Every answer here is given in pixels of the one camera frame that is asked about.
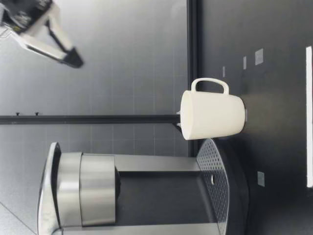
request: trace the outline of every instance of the black metal rail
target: black metal rail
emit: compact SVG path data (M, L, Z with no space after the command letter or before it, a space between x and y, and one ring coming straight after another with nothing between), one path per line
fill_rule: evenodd
M179 115L0 116L0 125L180 123Z

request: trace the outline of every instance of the stainless steel panel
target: stainless steel panel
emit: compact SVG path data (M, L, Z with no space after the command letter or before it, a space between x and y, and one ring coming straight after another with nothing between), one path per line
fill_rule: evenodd
M68 228L63 235L220 235L220 232L216 223L207 223Z
M52 170L53 163L61 155L58 143L53 143L50 147L48 158L42 178L42 185L39 195L39 204L37 212L38 235L50 235L59 228L58 218L52 195Z
M61 155L57 199L61 227L81 226L79 198L79 176L82 153L63 153Z
M80 174L83 226L115 222L114 156L83 154Z
M202 145L197 161L211 197L221 235L226 234L229 210L229 183L219 150L212 139Z
M200 171L195 158L114 155L118 171Z

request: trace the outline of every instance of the white marker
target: white marker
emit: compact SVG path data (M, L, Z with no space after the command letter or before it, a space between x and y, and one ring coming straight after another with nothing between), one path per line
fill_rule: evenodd
M312 47L307 47L307 187L313 187Z

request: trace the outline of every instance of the gray wall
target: gray wall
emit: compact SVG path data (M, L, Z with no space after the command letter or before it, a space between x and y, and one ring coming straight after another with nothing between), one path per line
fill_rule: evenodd
M185 0L56 0L86 64L74 70L0 41L0 115L174 114L187 88ZM52 42L43 31L39 38ZM0 234L36 232L49 145L63 151L187 156L170 124L0 126ZM10 210L21 222L1 211ZM23 232L15 232L21 224Z

